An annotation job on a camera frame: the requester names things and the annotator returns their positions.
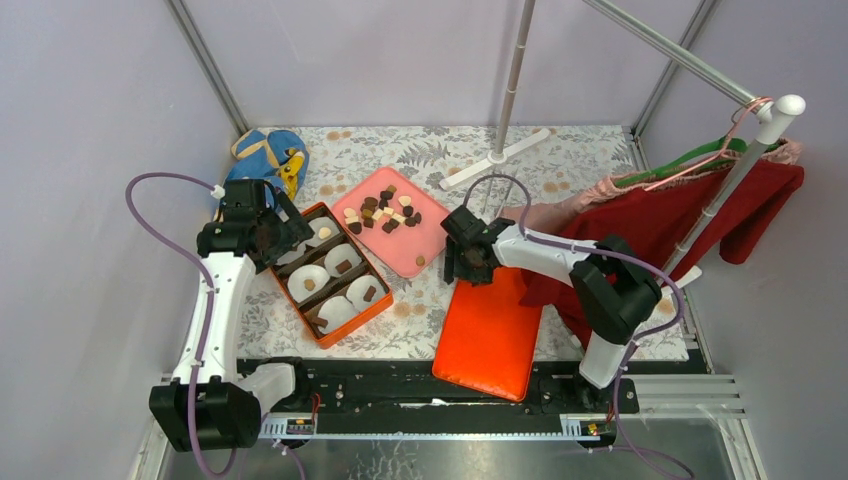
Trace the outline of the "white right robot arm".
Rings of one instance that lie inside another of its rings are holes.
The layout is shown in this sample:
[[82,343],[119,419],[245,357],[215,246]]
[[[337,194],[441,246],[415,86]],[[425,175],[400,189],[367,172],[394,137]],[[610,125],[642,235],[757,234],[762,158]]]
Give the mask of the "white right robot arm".
[[637,327],[662,298],[651,265],[636,258],[616,236],[602,241],[566,239],[521,221],[497,218],[486,223],[466,206],[449,213],[441,227],[446,234],[446,283],[488,285],[496,269],[518,268],[574,290],[590,336],[573,396],[589,412],[607,405]]

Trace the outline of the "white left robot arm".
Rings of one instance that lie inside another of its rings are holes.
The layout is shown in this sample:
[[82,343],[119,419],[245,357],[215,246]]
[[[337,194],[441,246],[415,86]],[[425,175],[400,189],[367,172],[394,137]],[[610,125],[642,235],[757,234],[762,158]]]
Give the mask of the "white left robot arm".
[[314,232],[264,180],[228,180],[212,194],[221,201],[219,215],[203,226],[189,257],[199,269],[190,330],[170,381],[149,397],[151,413],[179,452],[250,448],[273,406],[296,411],[310,397],[308,381],[288,363],[240,376],[236,336],[253,280]]

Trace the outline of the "pink tray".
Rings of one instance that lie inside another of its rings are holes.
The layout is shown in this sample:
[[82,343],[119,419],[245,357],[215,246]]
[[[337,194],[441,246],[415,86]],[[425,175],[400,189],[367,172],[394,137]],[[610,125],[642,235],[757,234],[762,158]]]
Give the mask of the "pink tray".
[[[445,248],[449,210],[397,170],[381,167],[332,207],[353,237],[404,278],[417,276]],[[417,266],[418,256],[425,258]]]

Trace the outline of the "dark brown chocolate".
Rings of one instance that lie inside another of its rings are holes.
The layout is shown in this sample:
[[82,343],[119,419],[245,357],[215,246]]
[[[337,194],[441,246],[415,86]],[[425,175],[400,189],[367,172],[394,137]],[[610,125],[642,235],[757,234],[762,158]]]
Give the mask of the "dark brown chocolate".
[[342,261],[342,262],[340,262],[339,264],[336,265],[336,272],[339,275],[343,275],[348,270],[350,270],[352,267],[353,267],[353,265],[352,265],[350,260],[344,260],[344,261]]

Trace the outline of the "orange box lid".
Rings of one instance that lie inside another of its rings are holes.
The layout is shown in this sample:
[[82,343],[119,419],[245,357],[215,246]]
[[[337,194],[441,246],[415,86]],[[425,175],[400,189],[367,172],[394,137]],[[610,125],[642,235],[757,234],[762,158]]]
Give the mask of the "orange box lid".
[[493,282],[461,280],[449,305],[432,366],[443,381],[518,402],[531,377],[542,309],[521,304],[522,271],[499,268]]

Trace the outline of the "orange chocolate box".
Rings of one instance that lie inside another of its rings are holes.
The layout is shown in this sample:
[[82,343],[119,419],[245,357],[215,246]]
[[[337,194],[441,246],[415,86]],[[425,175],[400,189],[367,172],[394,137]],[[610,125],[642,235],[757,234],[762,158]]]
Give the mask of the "orange chocolate box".
[[394,303],[392,290],[324,203],[302,212],[313,236],[271,268],[307,334],[328,349]]

